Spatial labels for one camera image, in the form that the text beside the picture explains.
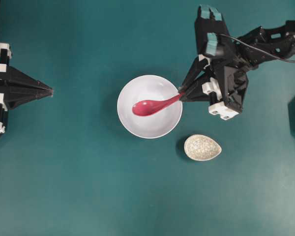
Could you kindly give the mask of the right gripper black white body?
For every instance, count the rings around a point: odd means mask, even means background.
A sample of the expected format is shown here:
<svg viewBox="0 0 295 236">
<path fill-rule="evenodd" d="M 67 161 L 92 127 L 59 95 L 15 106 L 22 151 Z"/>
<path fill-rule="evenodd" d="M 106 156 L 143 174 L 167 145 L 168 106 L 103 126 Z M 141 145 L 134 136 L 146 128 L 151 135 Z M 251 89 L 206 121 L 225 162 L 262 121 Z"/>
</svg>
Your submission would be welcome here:
<svg viewBox="0 0 295 236">
<path fill-rule="evenodd" d="M 222 14 L 209 5 L 198 8 L 195 21 L 199 60 L 206 59 L 201 91 L 210 99 L 208 111 L 229 120 L 240 114 L 249 80 Z"/>
</svg>

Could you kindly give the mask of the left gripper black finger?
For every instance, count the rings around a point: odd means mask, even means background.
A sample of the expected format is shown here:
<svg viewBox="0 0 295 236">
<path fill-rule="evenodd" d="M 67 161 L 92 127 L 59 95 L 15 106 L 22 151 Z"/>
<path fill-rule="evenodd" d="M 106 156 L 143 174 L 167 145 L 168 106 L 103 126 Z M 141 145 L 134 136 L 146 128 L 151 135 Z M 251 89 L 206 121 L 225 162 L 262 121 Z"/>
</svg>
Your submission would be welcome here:
<svg viewBox="0 0 295 236">
<path fill-rule="evenodd" d="M 53 92 L 52 89 L 0 86 L 0 93 L 3 93 L 3 102 L 8 110 L 52 96 Z"/>
<path fill-rule="evenodd" d="M 12 66 L 6 66 L 5 72 L 0 72 L 0 80 L 6 81 L 10 84 L 29 87 L 32 89 L 42 89 L 53 92 L 53 89 L 39 80 L 24 74 Z"/>
</svg>

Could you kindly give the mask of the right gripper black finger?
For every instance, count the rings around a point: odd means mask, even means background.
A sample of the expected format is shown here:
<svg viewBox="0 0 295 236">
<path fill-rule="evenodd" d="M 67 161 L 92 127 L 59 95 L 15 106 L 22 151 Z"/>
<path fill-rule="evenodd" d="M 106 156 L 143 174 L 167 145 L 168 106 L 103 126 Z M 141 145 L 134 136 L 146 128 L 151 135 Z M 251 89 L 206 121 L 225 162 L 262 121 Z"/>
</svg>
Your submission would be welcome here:
<svg viewBox="0 0 295 236">
<path fill-rule="evenodd" d="M 189 85 L 181 87 L 181 101 L 182 102 L 217 102 L 217 95 L 211 92 L 209 95 L 203 92 L 202 85 L 209 82 L 208 75 L 201 75 Z"/>
<path fill-rule="evenodd" d="M 209 76 L 209 60 L 206 57 L 197 57 L 194 59 L 178 91 L 200 91 L 200 86 L 208 80 Z"/>
</svg>

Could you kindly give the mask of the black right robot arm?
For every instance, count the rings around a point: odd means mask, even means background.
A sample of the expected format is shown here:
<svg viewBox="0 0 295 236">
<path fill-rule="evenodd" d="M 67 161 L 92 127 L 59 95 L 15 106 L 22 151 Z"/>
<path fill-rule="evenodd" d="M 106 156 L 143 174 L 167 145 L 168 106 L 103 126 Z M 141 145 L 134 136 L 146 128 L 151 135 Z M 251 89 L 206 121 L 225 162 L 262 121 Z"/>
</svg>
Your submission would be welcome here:
<svg viewBox="0 0 295 236">
<path fill-rule="evenodd" d="M 295 20 L 274 29 L 258 27 L 235 38 L 215 7 L 200 5 L 194 26 L 198 55 L 178 89 L 179 99 L 208 101 L 209 113 L 223 120 L 242 112 L 247 72 L 272 60 L 293 62 Z"/>
</svg>

